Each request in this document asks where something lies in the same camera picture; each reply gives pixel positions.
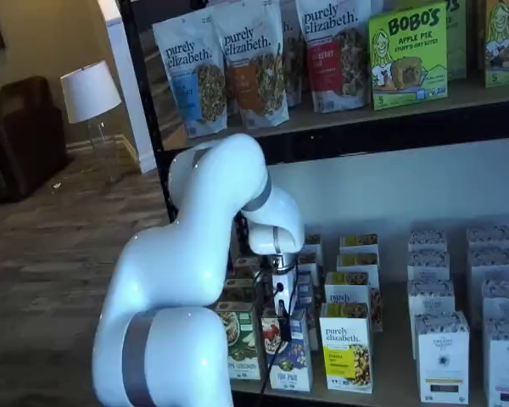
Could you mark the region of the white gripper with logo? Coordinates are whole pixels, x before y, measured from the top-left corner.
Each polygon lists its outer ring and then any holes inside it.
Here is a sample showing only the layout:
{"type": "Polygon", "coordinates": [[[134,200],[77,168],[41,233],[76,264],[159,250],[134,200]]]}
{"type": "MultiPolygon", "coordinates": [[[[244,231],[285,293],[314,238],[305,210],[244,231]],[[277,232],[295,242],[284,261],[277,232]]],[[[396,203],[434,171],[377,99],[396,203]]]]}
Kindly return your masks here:
{"type": "Polygon", "coordinates": [[[281,340],[284,342],[292,341],[290,315],[294,312],[297,301],[296,283],[297,272],[295,270],[272,275],[272,286],[275,293],[273,302],[279,322],[281,340]]]}

